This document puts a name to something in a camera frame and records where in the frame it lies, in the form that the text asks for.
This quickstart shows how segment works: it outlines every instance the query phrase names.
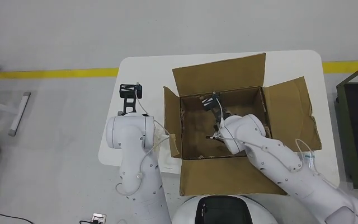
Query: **box flap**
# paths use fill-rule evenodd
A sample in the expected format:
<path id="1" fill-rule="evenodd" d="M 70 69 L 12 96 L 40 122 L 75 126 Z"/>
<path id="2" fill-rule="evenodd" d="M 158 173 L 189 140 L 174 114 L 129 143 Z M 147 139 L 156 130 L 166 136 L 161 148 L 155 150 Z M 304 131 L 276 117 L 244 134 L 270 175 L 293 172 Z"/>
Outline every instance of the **box flap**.
<path id="1" fill-rule="evenodd" d="M 173 69 L 179 96 L 263 85 L 266 54 Z"/>
<path id="2" fill-rule="evenodd" d="M 297 152 L 295 139 L 312 150 L 322 148 L 304 77 L 263 89 L 272 138 Z"/>
<path id="3" fill-rule="evenodd" d="M 180 100 L 168 87 L 164 86 L 164 127 L 171 133 L 170 153 L 174 158 L 181 157 Z"/>
<path id="4" fill-rule="evenodd" d="M 286 194 L 246 157 L 182 160 L 181 196 L 251 193 Z"/>

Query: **concrete floor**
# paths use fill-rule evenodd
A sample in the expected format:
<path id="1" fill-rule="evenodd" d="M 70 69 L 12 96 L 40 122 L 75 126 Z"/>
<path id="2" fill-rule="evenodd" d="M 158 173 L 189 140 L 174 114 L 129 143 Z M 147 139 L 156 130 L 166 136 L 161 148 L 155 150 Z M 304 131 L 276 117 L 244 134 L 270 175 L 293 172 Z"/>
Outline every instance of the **concrete floor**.
<path id="1" fill-rule="evenodd" d="M 343 187 L 344 171 L 333 101 L 335 85 L 347 74 L 325 75 Z M 2 80 L 0 103 L 16 106 L 22 93 L 32 95 L 15 137 L 7 135 L 12 115 L 0 113 L 0 213 L 26 217 L 36 224 L 77 223 L 93 212 L 116 224 L 129 216 L 115 193 L 118 167 L 98 160 L 115 78 Z M 178 196 L 178 176 L 163 178 L 171 215 L 186 199 Z M 314 223 L 296 201 L 253 195 L 280 223 Z M 21 223 L 0 217 L 0 223 Z"/>
<path id="2" fill-rule="evenodd" d="M 126 57 L 317 51 L 358 58 L 357 0 L 0 1 L 5 70 L 114 68 Z"/>

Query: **cardboard box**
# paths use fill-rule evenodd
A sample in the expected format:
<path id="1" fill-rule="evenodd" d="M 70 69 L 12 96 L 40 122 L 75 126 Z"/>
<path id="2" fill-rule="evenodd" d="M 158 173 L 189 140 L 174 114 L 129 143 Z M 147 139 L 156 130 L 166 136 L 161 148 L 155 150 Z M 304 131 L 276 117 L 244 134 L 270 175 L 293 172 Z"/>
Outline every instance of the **cardboard box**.
<path id="1" fill-rule="evenodd" d="M 173 69 L 179 96 L 164 87 L 164 122 L 173 137 L 171 155 L 182 158 L 181 195 L 285 194 L 250 164 L 245 152 L 231 155 L 225 144 L 205 138 L 214 133 L 215 118 L 200 98 L 213 91 L 220 93 L 224 108 L 240 116 L 254 114 L 267 137 L 293 151 L 298 150 L 296 138 L 321 149 L 304 77 L 263 87 L 265 58 L 258 54 Z"/>

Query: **torn cardboard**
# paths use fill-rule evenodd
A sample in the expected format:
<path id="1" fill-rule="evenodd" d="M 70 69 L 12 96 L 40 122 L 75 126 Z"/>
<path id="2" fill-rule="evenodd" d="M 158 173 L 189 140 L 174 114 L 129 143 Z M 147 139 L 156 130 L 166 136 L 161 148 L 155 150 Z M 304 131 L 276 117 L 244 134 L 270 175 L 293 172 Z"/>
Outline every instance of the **torn cardboard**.
<path id="1" fill-rule="evenodd" d="M 285 194 L 248 161 L 244 152 L 232 155 L 224 143 L 206 139 L 215 118 L 204 111 L 201 97 L 213 91 L 232 114 L 254 114 L 266 137 L 279 139 L 297 151 L 300 138 L 321 149 L 304 77 L 263 87 L 266 54 L 173 69 L 179 96 L 164 87 L 165 127 L 172 133 L 172 157 L 182 158 L 181 195 Z"/>

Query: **table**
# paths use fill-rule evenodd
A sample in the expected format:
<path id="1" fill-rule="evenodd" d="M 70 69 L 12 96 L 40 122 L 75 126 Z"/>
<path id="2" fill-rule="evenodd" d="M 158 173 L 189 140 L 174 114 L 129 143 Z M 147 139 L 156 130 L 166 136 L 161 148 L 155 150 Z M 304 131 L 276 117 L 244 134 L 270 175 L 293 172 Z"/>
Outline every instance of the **table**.
<path id="1" fill-rule="evenodd" d="M 169 87 L 174 93 L 178 94 L 172 74 L 173 68 L 246 57 L 258 53 L 262 52 L 126 58 L 121 62 L 119 67 L 119 74 L 116 79 L 107 119 L 115 116 L 117 111 L 122 110 L 123 99 L 119 97 L 119 86 L 121 83 L 132 84 L 140 82 L 143 86 L 141 103 L 150 115 L 163 123 L 163 86 Z M 307 83 L 313 116 L 315 117 L 322 142 L 323 149 L 315 151 L 317 170 L 330 182 L 338 186 L 340 177 L 338 174 L 321 57 L 312 50 L 266 52 L 264 86 L 272 86 L 301 76 L 305 77 Z M 120 166 L 121 155 L 121 150 L 115 150 L 107 146 L 104 130 L 98 153 L 101 163 Z M 181 160 L 170 157 L 169 144 L 167 142 L 161 145 L 159 167 L 161 172 L 180 173 Z"/>

